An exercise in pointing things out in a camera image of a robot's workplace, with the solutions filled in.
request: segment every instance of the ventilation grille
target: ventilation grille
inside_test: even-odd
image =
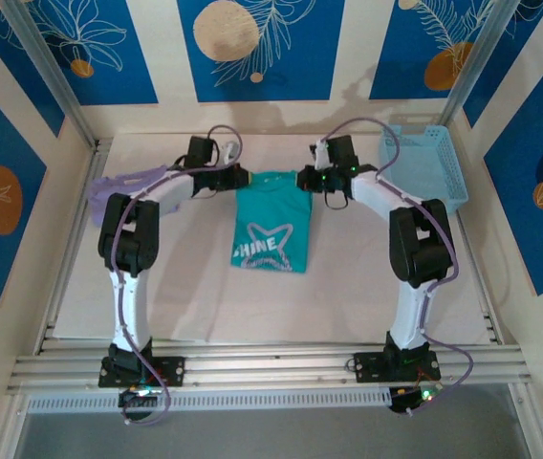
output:
[[[32,414],[117,412],[119,411],[118,398],[116,394],[35,397],[30,401],[28,412]],[[162,409],[163,401],[164,398],[160,397],[157,401],[151,400],[139,408],[130,408],[130,411]],[[179,392],[172,394],[170,410],[212,411],[390,405],[390,391],[387,388]]]

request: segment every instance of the white wall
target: white wall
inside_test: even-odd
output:
[[[57,139],[0,60],[0,109],[47,166],[0,302],[0,396],[14,357],[30,354],[90,152],[67,121]]]
[[[504,327],[520,343],[543,404],[543,295],[536,296],[483,158],[543,76],[543,18],[497,93],[469,130],[461,113],[454,139],[470,201],[461,211],[492,303]]]
[[[423,114],[427,122],[441,113],[445,98],[369,100],[395,1],[379,0],[374,6],[369,0],[346,0],[330,100],[198,103],[177,2],[127,0],[159,104],[87,106],[84,113],[102,137],[206,132],[217,123],[243,133],[320,133],[364,115],[389,120]],[[367,124],[356,128],[371,131]]]

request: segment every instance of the cable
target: cable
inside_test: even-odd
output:
[[[355,358],[351,357],[344,363],[344,371],[349,371],[350,373],[357,373],[357,369],[355,368]]]
[[[167,388],[167,384],[163,380],[162,376],[157,372],[157,370],[155,370],[155,368],[152,366],[152,364],[144,358],[144,356],[138,350],[138,346],[136,345],[136,343],[131,338],[131,335],[129,334],[129,331],[127,330],[127,323],[125,322],[124,311],[123,311],[123,291],[124,291],[124,285],[125,285],[125,278],[123,276],[123,272],[119,269],[119,266],[117,265],[117,249],[119,247],[120,232],[122,231],[122,227],[124,226],[125,222],[127,221],[127,216],[131,212],[131,209],[136,205],[136,203],[140,199],[142,199],[143,197],[148,195],[151,191],[153,191],[157,187],[169,182],[170,180],[177,179],[178,177],[182,177],[184,175],[196,174],[196,173],[200,173],[200,172],[209,172],[209,171],[212,171],[212,170],[227,169],[229,167],[233,167],[239,161],[240,156],[242,155],[242,149],[244,148],[244,143],[242,141],[242,137],[240,136],[240,134],[234,128],[232,128],[231,126],[227,126],[225,124],[217,124],[217,125],[213,126],[209,130],[208,136],[210,136],[215,130],[222,129],[222,128],[228,129],[237,138],[239,147],[238,147],[238,151],[237,151],[237,154],[235,155],[235,157],[231,161],[229,161],[227,164],[220,165],[220,166],[199,167],[199,168],[190,169],[190,170],[178,171],[174,175],[171,175],[169,177],[163,177],[159,181],[155,182],[153,185],[149,186],[147,189],[145,189],[145,190],[141,191],[140,193],[138,193],[138,195],[135,196],[134,198],[132,198],[131,201],[129,201],[129,203],[125,207],[125,210],[123,211],[122,216],[120,217],[119,225],[117,226],[117,232],[115,233],[114,240],[112,241],[112,249],[110,251],[110,264],[111,264],[112,269],[114,270],[114,272],[117,273],[117,278],[119,279],[119,292],[118,292],[118,300],[117,300],[117,303],[118,303],[117,308],[118,308],[118,312],[119,312],[119,314],[118,314],[118,316],[119,316],[119,326],[120,326],[120,328],[122,330],[122,333],[123,333],[123,336],[125,337],[125,340],[129,343],[129,346],[131,347],[132,352],[136,355],[138,360],[142,362],[142,364],[146,367],[146,369],[148,371],[150,371],[151,375],[153,375],[155,377],[157,382],[159,382],[159,384],[160,384],[160,386],[162,388],[163,394],[165,396],[165,405],[163,407],[162,413],[159,416],[157,416],[154,419],[149,420],[149,421],[137,421],[137,422],[131,421],[127,417],[127,412],[126,412],[128,404],[125,404],[123,406],[122,416],[123,416],[123,418],[125,420],[125,423],[128,424],[128,425],[129,424],[135,424],[135,425],[138,425],[138,426],[153,426],[153,425],[155,425],[156,423],[161,421],[167,415],[167,413],[169,412],[169,407],[171,406],[171,399],[170,399],[170,395],[169,395],[169,389]]]
[[[330,210],[344,210],[345,208],[348,207],[348,198],[346,197],[346,195],[344,194],[344,199],[346,200],[345,204],[343,206],[338,206],[336,208],[334,208],[333,206],[330,206],[329,205],[329,198],[328,198],[328,195],[329,193],[325,191],[325,206],[327,208],[329,208]]]
[[[176,166],[176,165],[180,165],[180,163],[181,163],[182,161],[184,161],[185,158],[186,158],[186,155],[179,156],[179,157],[176,159],[176,161],[174,162],[174,165],[175,165],[175,166]]]
[[[431,375],[429,375],[428,373],[425,373],[425,372],[421,369],[420,366],[419,366],[417,369],[418,369],[419,378],[420,378],[421,380],[423,379],[423,376],[424,376],[424,377],[427,378],[429,381],[434,382],[434,383],[438,383],[439,385],[442,385],[442,384],[440,383],[440,380],[435,380],[435,379],[433,379],[433,377],[431,377]]]
[[[432,342],[433,344],[436,344],[438,346],[445,347],[446,349],[449,349],[451,351],[463,354],[467,358],[468,364],[467,364],[467,371],[465,372],[465,374],[461,378],[459,378],[453,385],[451,385],[451,386],[445,388],[444,390],[442,390],[433,399],[433,401],[437,401],[440,396],[442,396],[443,394],[447,395],[447,393],[451,392],[456,387],[458,387],[461,383],[463,383],[463,381],[466,380],[469,377],[469,375],[471,374],[471,371],[473,371],[473,365],[474,365],[473,357],[470,355],[470,353],[468,351],[466,351],[464,349],[461,349],[460,347],[458,347],[458,346],[456,346],[454,344],[447,344],[445,342],[441,342],[439,340],[433,339],[432,337],[430,337],[429,335],[426,334],[426,331],[425,331],[425,328],[424,328],[424,326],[425,326],[424,323],[426,322],[426,313],[428,311],[428,306],[429,306],[429,299],[431,298],[432,293],[435,291],[435,289],[439,288],[440,286],[442,286],[442,285],[444,285],[444,284],[446,284],[448,282],[451,282],[452,280],[456,279],[459,276],[459,263],[458,263],[458,260],[457,260],[457,257],[456,257],[456,251],[454,250],[454,247],[452,247],[452,243],[450,242],[450,238],[445,233],[445,231],[442,228],[442,226],[440,225],[440,223],[435,219],[435,217],[433,217],[433,215],[431,215],[431,213],[428,210],[426,210],[426,208],[424,208],[420,203],[417,203],[413,199],[411,199],[409,197],[406,197],[404,195],[404,193],[400,189],[396,188],[395,186],[393,186],[392,184],[386,182],[385,180],[383,180],[380,177],[381,173],[384,170],[386,170],[388,167],[390,167],[391,165],[393,165],[394,163],[397,162],[397,159],[399,158],[399,155],[401,153],[399,138],[398,138],[397,134],[395,134],[393,129],[388,124],[386,124],[383,121],[377,120],[375,118],[371,118],[371,117],[352,118],[350,120],[347,120],[347,121],[343,122],[338,127],[333,129],[331,132],[329,132],[329,134],[327,134],[325,137],[323,137],[321,139],[321,141],[322,142],[328,141],[329,138],[331,136],[333,136],[341,128],[343,128],[343,127],[345,127],[348,124],[351,124],[353,122],[357,122],[357,121],[370,121],[370,122],[373,122],[374,124],[377,124],[377,125],[381,126],[382,129],[386,133],[388,133],[388,135],[393,139],[393,142],[395,143],[395,155],[393,156],[393,158],[388,163],[386,163],[380,169],[378,169],[378,172],[376,172],[376,181],[380,185],[382,185],[386,189],[388,189],[390,192],[392,192],[393,194],[395,194],[396,196],[401,198],[402,201],[404,201],[405,203],[409,204],[410,206],[413,206],[414,208],[416,208],[424,216],[424,218],[426,218],[426,220],[428,220],[431,223],[431,225],[433,225],[433,228],[442,237],[442,240],[444,241],[445,248],[447,249],[448,253],[450,254],[450,259],[452,260],[452,266],[454,267],[454,269],[452,270],[452,274],[449,277],[445,277],[445,278],[443,278],[441,280],[438,280],[438,281],[434,282],[433,284],[431,284],[429,286],[428,289],[426,289],[426,295],[424,296],[424,300],[423,300],[423,307],[422,307],[422,311],[421,311],[421,316],[419,317],[419,327],[420,327],[421,334],[423,335],[423,337],[427,341]],[[408,411],[408,414],[411,416],[415,411],[420,411],[425,406],[428,406],[430,404],[431,403],[421,404],[418,408],[415,408],[415,409],[413,409],[411,411]]]
[[[213,198],[214,196],[216,196],[217,194],[218,194],[218,190],[215,190],[209,196],[193,196],[191,199],[210,199],[210,198]]]

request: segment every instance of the purple cloth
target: purple cloth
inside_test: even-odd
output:
[[[117,177],[101,177],[95,179],[89,188],[89,206],[93,223],[101,227],[108,199],[115,193],[131,194],[158,182],[167,172],[167,166],[161,165],[154,169],[141,170],[133,174],[118,175]]]

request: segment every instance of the white mat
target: white mat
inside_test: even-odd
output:
[[[224,142],[229,136],[218,136]],[[378,136],[354,136],[362,163],[377,164]],[[187,135],[122,135],[104,175],[171,164]],[[310,136],[246,136],[243,167],[300,170],[312,162]],[[315,196],[305,274],[243,270],[229,265],[235,195],[185,203],[161,221],[161,248],[148,284],[155,338],[232,342],[383,342],[395,317],[398,281],[388,261],[388,228],[352,202],[325,208]],[[455,219],[450,220],[461,275],[440,289],[431,336],[488,343],[475,279]],[[113,336],[112,288],[98,256],[98,228],[89,221],[54,328],[57,338]]]

